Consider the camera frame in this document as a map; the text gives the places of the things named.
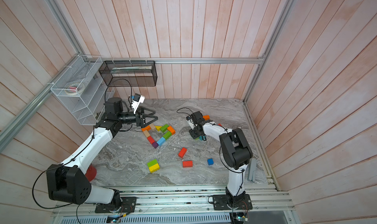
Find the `small natural wood block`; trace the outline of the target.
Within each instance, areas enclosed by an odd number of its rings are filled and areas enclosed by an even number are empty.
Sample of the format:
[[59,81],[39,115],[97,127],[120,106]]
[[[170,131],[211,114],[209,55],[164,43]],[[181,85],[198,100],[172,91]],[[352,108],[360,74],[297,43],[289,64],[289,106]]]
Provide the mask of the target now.
[[144,135],[145,135],[147,138],[151,136],[150,133],[148,132],[148,130],[143,131],[143,133],[144,133]]

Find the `red block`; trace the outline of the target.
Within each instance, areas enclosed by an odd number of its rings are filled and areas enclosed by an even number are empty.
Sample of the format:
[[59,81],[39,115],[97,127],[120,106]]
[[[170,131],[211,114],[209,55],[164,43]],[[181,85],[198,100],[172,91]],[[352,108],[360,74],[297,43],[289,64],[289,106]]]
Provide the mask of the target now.
[[183,161],[182,166],[184,168],[191,168],[191,167],[193,167],[193,161]]
[[155,143],[155,140],[151,136],[147,137],[147,139],[151,144]]
[[183,147],[183,148],[180,150],[180,152],[178,153],[178,156],[179,156],[181,159],[183,159],[184,156],[185,156],[185,154],[186,154],[186,152],[187,152],[187,149]]

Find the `long orange block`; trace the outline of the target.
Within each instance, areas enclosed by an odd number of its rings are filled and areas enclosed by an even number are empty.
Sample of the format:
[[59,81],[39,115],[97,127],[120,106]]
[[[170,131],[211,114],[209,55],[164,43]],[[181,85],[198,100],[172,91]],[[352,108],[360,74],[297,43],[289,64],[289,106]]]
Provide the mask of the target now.
[[150,131],[151,130],[151,127],[148,125],[147,127],[145,127],[145,128],[142,128],[142,132],[144,132],[144,131]]

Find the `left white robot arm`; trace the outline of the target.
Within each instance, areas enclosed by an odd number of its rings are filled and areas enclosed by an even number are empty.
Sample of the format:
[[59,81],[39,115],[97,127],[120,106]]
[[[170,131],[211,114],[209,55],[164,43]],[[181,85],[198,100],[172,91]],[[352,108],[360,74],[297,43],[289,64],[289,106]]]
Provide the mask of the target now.
[[86,141],[67,159],[47,169],[48,194],[51,200],[74,204],[104,204],[112,211],[121,206],[122,199],[118,190],[95,186],[85,174],[98,153],[121,131],[124,124],[145,128],[150,125],[146,122],[147,118],[151,118],[152,122],[158,120],[154,110],[141,106],[143,101],[143,97],[136,94],[127,111],[123,110],[126,103],[119,97],[105,102],[105,112]]

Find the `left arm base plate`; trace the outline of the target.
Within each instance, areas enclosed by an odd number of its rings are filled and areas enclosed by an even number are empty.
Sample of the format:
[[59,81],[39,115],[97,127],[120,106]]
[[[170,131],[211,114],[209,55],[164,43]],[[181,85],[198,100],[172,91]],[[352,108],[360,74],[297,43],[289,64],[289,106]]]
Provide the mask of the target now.
[[97,204],[95,213],[133,213],[135,211],[137,197],[116,197],[109,204]]

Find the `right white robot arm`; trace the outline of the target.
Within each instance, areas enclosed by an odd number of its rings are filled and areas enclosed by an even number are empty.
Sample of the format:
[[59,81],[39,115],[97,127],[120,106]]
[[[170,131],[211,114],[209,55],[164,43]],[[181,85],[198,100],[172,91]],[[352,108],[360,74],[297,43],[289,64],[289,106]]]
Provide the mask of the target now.
[[251,209],[250,196],[246,194],[244,183],[245,171],[253,153],[242,129],[225,128],[210,119],[205,119],[199,111],[186,116],[186,120],[193,139],[206,140],[207,137],[212,137],[220,142],[220,159],[229,170],[225,194],[212,196],[210,204],[215,210]]

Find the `light blue block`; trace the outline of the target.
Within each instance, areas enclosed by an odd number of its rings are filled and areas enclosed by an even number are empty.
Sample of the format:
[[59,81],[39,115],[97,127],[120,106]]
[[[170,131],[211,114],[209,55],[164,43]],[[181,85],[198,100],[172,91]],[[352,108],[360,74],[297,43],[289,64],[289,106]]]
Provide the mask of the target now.
[[166,139],[164,137],[161,137],[158,141],[157,141],[157,144],[159,146],[163,145],[164,143],[166,142]]

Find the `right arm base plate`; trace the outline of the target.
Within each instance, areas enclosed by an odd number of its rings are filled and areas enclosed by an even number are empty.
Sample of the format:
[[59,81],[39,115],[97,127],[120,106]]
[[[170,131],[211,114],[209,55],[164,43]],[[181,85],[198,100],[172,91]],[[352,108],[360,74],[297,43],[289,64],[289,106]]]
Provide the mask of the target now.
[[250,196],[248,194],[241,194],[237,197],[231,195],[213,195],[212,203],[215,210],[252,210]]

